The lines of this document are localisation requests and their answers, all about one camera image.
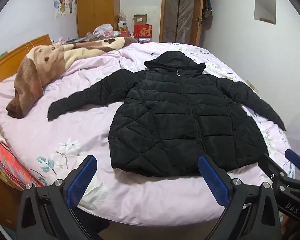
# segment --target cardboard box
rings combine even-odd
[[[146,14],[135,15],[133,17],[133,20],[134,20],[134,25],[147,24],[147,15]]]
[[[152,38],[152,25],[135,25],[133,35],[135,38]]]

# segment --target zipper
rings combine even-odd
[[[180,77],[180,74],[179,74],[179,70],[178,70],[178,69],[177,69],[177,76]],[[181,89],[182,89],[182,94],[183,94],[183,96],[186,98],[187,104],[190,105],[190,107],[191,107],[191,114],[192,114],[192,117],[194,118],[194,120],[195,120],[195,122],[196,122],[196,125],[197,125],[197,137],[198,137],[198,141],[199,141],[199,143],[201,144],[203,151],[205,152],[206,149],[205,149],[205,147],[203,146],[202,139],[201,139],[200,125],[199,125],[199,122],[198,122],[197,118],[196,118],[195,115],[194,115],[194,111],[193,111],[193,108],[192,108],[191,104],[189,104],[188,97],[186,96],[186,94],[185,94],[185,92],[184,92],[184,90],[183,90],[181,78],[179,79],[179,83],[180,83],[180,86],[181,86]]]

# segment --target bed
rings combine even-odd
[[[22,44],[18,48],[6,54],[4,57],[0,58],[0,81],[12,76],[17,72],[21,60],[31,48],[38,45],[50,44],[51,39],[49,35],[43,35],[26,42],[25,44]],[[4,149],[4,146],[0,144],[1,160],[3,161],[10,159],[11,162],[7,163],[6,170],[4,170],[2,163],[0,165],[0,224],[7,226],[12,230],[16,230],[18,207],[21,200],[21,188],[13,181],[13,179],[11,179],[12,177],[7,174],[10,173],[13,175],[12,171],[8,170],[9,165],[12,165],[13,167],[14,164],[18,163],[18,160],[12,155],[12,153],[9,153],[9,149],[7,149],[7,151],[3,151],[2,149]],[[18,163],[17,167],[21,168],[22,166],[20,163]],[[15,170],[15,173],[18,173],[19,175],[27,174],[26,178],[28,179],[22,182],[26,183],[29,181],[29,176],[31,175],[26,168],[21,169],[23,170],[22,173],[18,172],[20,170]]]
[[[207,66],[204,73],[242,81],[205,49],[178,43],[131,44],[75,61],[61,78],[47,86],[44,96],[25,118],[13,119],[5,110],[14,96],[14,76],[9,77],[0,82],[0,127],[15,158],[40,183],[49,185],[65,178],[86,155],[94,155],[98,170],[79,207],[105,219],[139,226],[179,226],[218,218],[223,207],[217,204],[202,177],[146,178],[111,168],[107,136],[122,102],[87,106],[52,122],[47,120],[52,102],[83,90],[121,68],[133,72],[144,70],[144,61],[169,50],[181,51],[197,63],[204,62]],[[250,109],[244,106],[243,109],[260,128],[270,157],[294,177],[294,166],[284,157],[290,147],[284,132]],[[231,171],[229,175],[247,184],[270,182],[256,164]]]

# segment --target metal screw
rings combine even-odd
[[[60,186],[62,183],[63,183],[63,180],[62,180],[62,179],[57,179],[57,180],[54,182],[54,185]]]
[[[233,183],[235,184],[235,185],[240,185],[241,184],[241,180],[239,180],[239,179],[233,179],[232,180],[233,181]]]
[[[32,183],[28,183],[28,184],[26,185],[26,189],[31,189],[31,188],[32,188],[32,186],[33,186],[33,184],[32,184]]]
[[[265,188],[270,188],[270,184],[267,183],[267,182],[264,182],[262,185],[263,185]]]

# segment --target dog pattern blanket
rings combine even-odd
[[[43,96],[43,89],[60,77],[75,60],[100,56],[137,42],[119,37],[62,46],[36,46],[23,58],[14,81],[15,97],[6,110],[13,118],[23,118]]]

